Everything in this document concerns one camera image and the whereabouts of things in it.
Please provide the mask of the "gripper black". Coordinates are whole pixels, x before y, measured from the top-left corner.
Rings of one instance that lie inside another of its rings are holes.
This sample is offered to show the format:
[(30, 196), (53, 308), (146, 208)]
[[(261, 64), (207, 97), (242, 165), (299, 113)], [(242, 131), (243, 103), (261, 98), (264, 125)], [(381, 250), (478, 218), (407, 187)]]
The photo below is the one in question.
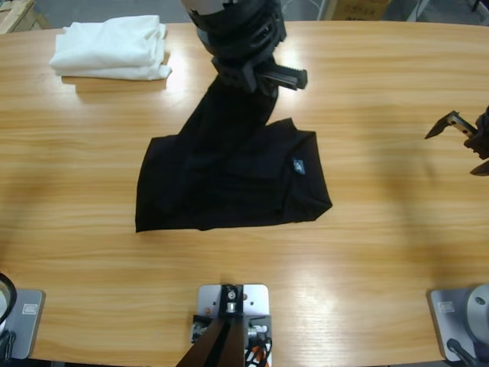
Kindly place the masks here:
[(306, 88), (305, 70), (274, 60), (287, 36), (279, 1), (191, 1), (189, 17), (224, 84), (263, 94)]
[[(488, 159), (488, 108), (478, 117), (475, 126), (465, 121), (458, 112), (451, 111), (431, 127), (425, 139), (441, 134), (450, 126), (458, 129), (466, 137), (464, 142), (466, 148), (470, 148), (474, 153), (478, 154), (480, 159)], [(485, 161), (473, 168), (470, 173), (475, 176), (488, 176), (489, 161)]]

